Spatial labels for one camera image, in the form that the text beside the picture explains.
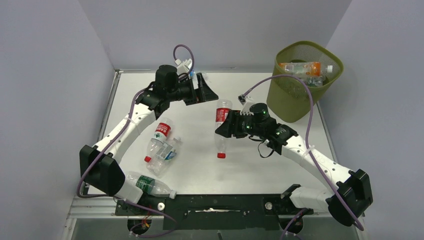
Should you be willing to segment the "crushed clear bottle white cap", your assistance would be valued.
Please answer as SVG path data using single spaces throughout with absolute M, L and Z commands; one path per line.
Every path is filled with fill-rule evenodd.
M 167 140 L 147 163 L 146 168 L 156 177 L 161 178 L 175 157 L 179 155 L 181 145 L 182 139 L 179 136 Z

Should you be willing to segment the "orange drink bottle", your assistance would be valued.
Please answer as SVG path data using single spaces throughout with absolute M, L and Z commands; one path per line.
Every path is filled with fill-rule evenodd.
M 298 78 L 321 77 L 333 72 L 333 65 L 326 65 L 321 62 L 282 62 L 278 66 L 284 73 Z

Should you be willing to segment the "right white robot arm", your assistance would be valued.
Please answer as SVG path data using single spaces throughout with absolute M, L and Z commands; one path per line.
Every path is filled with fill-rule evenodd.
M 224 138 L 258 137 L 273 153 L 297 163 L 326 185 L 327 190 L 292 185 L 281 199 L 286 213 L 302 208 L 327 212 L 350 227 L 373 203 L 370 177 L 365 171 L 353 171 L 329 159 L 294 129 L 271 117 L 265 103 L 255 103 L 242 111 L 230 110 L 215 133 Z

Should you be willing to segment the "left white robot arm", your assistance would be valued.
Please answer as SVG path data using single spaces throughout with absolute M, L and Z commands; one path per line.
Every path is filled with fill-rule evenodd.
M 178 73 L 172 65 L 161 65 L 155 79 L 135 94 L 128 114 L 94 146 L 84 145 L 79 152 L 81 187 L 89 184 L 102 191 L 103 197 L 116 197 L 138 203 L 143 191 L 127 179 L 120 167 L 122 157 L 141 133 L 153 124 L 171 102 L 183 101 L 187 106 L 216 101 L 218 95 L 207 85 L 201 73 L 196 81 L 188 73 Z

